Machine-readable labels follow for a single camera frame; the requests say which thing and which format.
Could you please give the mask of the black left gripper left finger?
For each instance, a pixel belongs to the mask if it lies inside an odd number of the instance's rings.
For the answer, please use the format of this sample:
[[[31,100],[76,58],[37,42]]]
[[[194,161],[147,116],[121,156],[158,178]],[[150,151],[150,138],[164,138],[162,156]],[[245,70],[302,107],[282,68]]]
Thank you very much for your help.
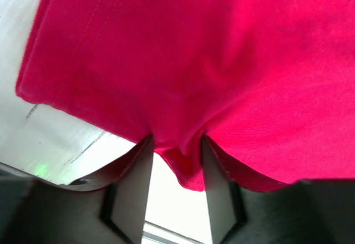
[[[2,243],[140,243],[154,139],[69,185],[1,171]]]

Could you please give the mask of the crimson pink t-shirt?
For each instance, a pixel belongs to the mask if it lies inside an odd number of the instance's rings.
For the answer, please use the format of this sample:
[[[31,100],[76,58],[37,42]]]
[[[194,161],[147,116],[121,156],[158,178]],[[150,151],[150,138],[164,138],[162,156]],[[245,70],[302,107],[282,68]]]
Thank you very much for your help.
[[[16,94],[155,151],[204,189],[354,178],[354,0],[41,0]]]

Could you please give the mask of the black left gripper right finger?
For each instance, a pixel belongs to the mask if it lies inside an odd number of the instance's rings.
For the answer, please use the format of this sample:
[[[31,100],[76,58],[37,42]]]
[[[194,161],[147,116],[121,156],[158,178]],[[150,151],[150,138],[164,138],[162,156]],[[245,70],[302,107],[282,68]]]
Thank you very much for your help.
[[[232,181],[210,137],[201,161],[213,243],[353,243],[354,181],[302,180],[256,192]]]

